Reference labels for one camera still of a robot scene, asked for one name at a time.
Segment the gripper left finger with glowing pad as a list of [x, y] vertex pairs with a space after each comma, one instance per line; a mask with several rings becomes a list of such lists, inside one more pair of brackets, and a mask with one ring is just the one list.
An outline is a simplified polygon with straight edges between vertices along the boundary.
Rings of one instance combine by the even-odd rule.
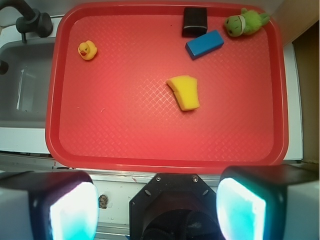
[[0, 173], [2, 240], [93, 240], [98, 190], [84, 171]]

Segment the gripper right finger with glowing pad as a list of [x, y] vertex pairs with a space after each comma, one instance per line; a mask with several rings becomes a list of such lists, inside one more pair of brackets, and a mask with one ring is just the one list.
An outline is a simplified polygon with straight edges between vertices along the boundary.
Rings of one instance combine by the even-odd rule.
[[319, 173], [288, 164], [229, 166], [216, 212], [227, 240], [318, 240]]

